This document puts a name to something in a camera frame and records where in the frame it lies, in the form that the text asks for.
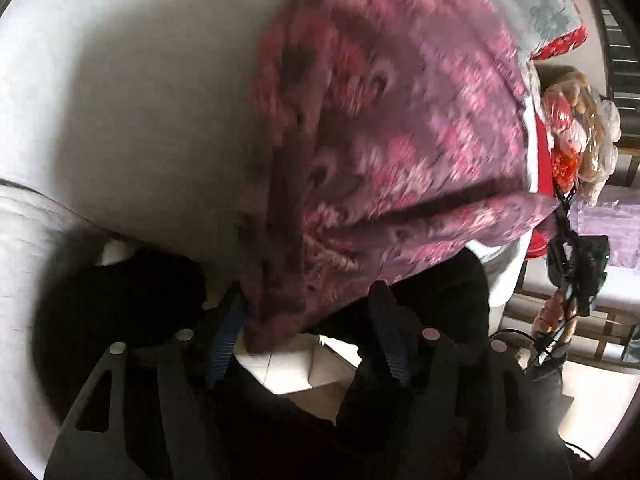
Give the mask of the person's right hand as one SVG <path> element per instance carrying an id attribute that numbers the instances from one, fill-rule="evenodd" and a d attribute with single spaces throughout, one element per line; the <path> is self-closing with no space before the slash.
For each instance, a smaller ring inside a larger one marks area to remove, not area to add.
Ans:
<path id="1" fill-rule="evenodd" d="M 565 296 L 562 290 L 557 290 L 544 306 L 540 309 L 532 324 L 532 335 L 538 337 L 555 333 L 561 327 L 564 334 L 560 338 L 561 344 L 567 344 L 573 338 L 577 324 L 577 304 L 573 300 L 570 304 L 565 304 Z"/>

